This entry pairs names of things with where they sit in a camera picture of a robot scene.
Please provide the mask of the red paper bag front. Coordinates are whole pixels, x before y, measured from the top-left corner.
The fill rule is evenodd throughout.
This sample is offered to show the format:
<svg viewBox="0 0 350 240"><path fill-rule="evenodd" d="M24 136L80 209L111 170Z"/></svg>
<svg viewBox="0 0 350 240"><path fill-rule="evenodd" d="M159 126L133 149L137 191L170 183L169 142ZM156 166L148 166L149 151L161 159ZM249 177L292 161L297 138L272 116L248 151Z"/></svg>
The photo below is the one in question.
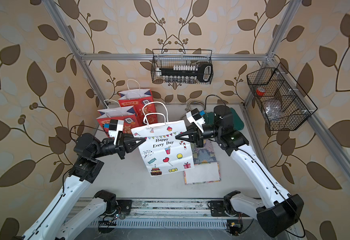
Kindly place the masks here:
<svg viewBox="0 0 350 240"><path fill-rule="evenodd" d="M109 102L115 102L118 104L117 107L110 108ZM138 116L138 111L135 106L125 106L122 107L118 101L115 100L104 100L106 105L106 109L98 110L101 114L100 117L97 118L97 122L99 125L106 130L106 124L111 123L111 120L121 120L124 122L123 133L131 134L131 129L141 127L142 121Z"/></svg>

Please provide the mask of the clear plastic bag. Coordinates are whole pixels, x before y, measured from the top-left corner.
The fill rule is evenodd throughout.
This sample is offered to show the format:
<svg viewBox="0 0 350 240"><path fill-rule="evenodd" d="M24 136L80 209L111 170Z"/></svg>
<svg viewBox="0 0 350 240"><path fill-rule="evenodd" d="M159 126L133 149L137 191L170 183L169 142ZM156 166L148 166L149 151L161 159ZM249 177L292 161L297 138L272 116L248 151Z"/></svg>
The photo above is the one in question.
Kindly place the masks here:
<svg viewBox="0 0 350 240"><path fill-rule="evenodd" d="M265 102L264 110L270 121L278 120L283 117L282 103L280 100L271 99Z"/></svg>

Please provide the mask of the red paper bag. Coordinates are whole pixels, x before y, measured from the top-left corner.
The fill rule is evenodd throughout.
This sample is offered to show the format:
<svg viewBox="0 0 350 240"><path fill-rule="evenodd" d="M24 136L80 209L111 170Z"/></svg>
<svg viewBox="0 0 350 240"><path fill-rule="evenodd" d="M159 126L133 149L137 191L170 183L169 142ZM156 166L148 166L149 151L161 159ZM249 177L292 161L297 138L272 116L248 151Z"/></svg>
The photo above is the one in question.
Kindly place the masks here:
<svg viewBox="0 0 350 240"><path fill-rule="evenodd" d="M138 88L132 89L129 86L129 82L136 82ZM153 93L151 89L142 89L139 82L133 79L128 79L126 85L128 89L119 92L120 98L118 99L118 102L122 107L135 107L137 117L141 124L144 125L144 117L150 113L157 112L155 104L152 104L152 102L154 102Z"/></svg>
<svg viewBox="0 0 350 240"><path fill-rule="evenodd" d="M118 104L117 107L110 108L109 102L115 102ZM123 133L131 134L131 129L141 127L142 121L138 116L138 111L135 106L125 106L122 107L118 101L115 100L104 100L106 105L106 109L98 110L101 114L100 117L97 118L97 122L99 125L106 130L106 124L111 123L111 120L121 120L124 122Z"/></svg>

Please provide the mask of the black socket set holder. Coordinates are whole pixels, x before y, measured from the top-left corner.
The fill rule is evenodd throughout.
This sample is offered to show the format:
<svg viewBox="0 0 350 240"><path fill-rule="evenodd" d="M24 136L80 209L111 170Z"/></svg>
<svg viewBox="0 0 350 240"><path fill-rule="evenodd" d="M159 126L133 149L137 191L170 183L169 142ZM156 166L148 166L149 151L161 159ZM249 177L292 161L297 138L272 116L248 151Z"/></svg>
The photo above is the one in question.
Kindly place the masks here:
<svg viewBox="0 0 350 240"><path fill-rule="evenodd" d="M207 62L196 62L195 65L173 65L154 67L152 80L163 80L177 84L210 84L213 78L213 65Z"/></svg>

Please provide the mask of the floral painted paper bag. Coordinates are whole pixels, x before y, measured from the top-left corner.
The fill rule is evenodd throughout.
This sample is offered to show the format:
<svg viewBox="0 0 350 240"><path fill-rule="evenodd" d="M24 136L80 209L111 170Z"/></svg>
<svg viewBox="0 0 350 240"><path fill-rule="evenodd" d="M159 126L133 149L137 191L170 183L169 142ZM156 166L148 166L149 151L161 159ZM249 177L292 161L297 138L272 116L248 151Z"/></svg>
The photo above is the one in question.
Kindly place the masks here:
<svg viewBox="0 0 350 240"><path fill-rule="evenodd" d="M185 185L208 184L221 181L221 174L213 142L204 141L203 148L193 147L194 168L184 171Z"/></svg>

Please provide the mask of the red paper bag rear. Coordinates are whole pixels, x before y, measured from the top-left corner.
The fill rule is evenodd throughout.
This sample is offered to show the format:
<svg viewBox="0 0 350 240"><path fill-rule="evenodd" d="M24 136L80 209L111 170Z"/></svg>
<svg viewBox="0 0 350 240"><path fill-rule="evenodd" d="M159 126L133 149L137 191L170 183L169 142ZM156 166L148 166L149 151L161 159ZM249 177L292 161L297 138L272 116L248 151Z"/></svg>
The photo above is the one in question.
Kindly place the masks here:
<svg viewBox="0 0 350 240"><path fill-rule="evenodd" d="M136 82L138 88L132 89L129 86L129 82ZM142 89L139 82L133 79L128 79L126 85L128 89L119 92L120 98L118 99L118 102L122 107L135 107L137 117L141 124L144 125L144 117L150 113L157 112L155 104L152 104L152 102L154 102L153 93L151 89Z"/></svg>

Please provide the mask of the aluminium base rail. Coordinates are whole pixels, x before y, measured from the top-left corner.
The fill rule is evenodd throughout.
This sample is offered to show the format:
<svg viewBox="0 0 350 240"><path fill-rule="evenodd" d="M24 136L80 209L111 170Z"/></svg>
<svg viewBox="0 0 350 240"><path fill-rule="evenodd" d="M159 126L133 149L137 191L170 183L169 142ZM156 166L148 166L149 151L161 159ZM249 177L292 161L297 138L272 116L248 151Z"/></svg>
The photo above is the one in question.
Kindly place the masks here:
<svg viewBox="0 0 350 240"><path fill-rule="evenodd" d="M116 206L90 220L100 229L213 229L251 221L244 212L229 213L223 199L119 198Z"/></svg>

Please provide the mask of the red tape roll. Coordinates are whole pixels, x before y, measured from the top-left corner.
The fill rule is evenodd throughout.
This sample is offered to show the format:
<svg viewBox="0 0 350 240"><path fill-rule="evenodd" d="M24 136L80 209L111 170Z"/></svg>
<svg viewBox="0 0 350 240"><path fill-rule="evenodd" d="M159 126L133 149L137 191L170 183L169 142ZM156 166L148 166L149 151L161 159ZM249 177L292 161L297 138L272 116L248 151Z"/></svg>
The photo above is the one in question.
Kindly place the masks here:
<svg viewBox="0 0 350 240"><path fill-rule="evenodd" d="M265 93L266 93L266 89L263 88L263 87L258 87L258 88L256 89L256 94L257 94L259 97L264 96Z"/></svg>

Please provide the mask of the green plastic tool case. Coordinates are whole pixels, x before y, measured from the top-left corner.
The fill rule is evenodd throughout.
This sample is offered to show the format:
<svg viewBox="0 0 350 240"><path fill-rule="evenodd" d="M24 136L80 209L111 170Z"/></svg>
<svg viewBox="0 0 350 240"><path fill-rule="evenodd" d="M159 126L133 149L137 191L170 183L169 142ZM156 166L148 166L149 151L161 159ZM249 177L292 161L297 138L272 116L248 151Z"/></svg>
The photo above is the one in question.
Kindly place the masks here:
<svg viewBox="0 0 350 240"><path fill-rule="evenodd" d="M239 117L235 109L230 108L230 111L233 115L234 129L237 131L242 131L244 129L243 121L241 120L241 118ZM206 113L206 115L204 116L204 119L206 124L213 124L214 113L213 112Z"/></svg>

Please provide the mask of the white Happy Every Day bag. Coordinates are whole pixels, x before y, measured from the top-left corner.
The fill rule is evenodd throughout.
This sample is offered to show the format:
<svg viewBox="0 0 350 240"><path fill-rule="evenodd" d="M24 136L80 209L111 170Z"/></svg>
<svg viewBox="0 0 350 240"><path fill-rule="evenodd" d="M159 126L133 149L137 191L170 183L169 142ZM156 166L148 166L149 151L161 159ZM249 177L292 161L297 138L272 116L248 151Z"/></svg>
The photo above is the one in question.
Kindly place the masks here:
<svg viewBox="0 0 350 240"><path fill-rule="evenodd" d="M169 113L144 113L143 126L133 128L142 159L152 177L194 169L191 144L176 137L186 132L183 120L170 122Z"/></svg>

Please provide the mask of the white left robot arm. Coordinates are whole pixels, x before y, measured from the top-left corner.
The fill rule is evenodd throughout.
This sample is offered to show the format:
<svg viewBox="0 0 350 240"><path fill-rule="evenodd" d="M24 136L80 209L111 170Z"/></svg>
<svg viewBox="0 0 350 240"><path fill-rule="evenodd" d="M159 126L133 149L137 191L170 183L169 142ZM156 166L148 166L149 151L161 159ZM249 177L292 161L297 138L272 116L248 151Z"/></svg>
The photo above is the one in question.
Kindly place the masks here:
<svg viewBox="0 0 350 240"><path fill-rule="evenodd" d="M102 141L90 133L78 137L74 148L78 158L62 188L35 223L22 236L12 236L12 239L73 240L97 217L117 213L116 195L101 190L83 210L66 221L79 198L99 175L104 165L99 159L115 154L124 159L145 141L146 138L135 138L123 132Z"/></svg>

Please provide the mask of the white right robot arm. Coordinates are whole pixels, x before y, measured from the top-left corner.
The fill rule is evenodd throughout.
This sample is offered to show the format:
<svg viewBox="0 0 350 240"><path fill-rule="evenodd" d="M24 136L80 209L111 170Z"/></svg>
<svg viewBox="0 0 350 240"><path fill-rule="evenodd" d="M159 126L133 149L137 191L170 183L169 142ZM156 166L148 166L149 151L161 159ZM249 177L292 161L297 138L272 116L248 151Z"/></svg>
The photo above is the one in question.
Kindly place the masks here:
<svg viewBox="0 0 350 240"><path fill-rule="evenodd" d="M250 198L239 191L224 197L229 215L244 213L258 221L263 231L275 238L300 223L303 199L291 195L259 160L248 139L234 127L231 109L225 105L214 107L212 123L207 124L207 113L194 109L186 113L190 125L186 132L176 136L202 148L204 140L214 140L244 171L257 190L260 199Z"/></svg>

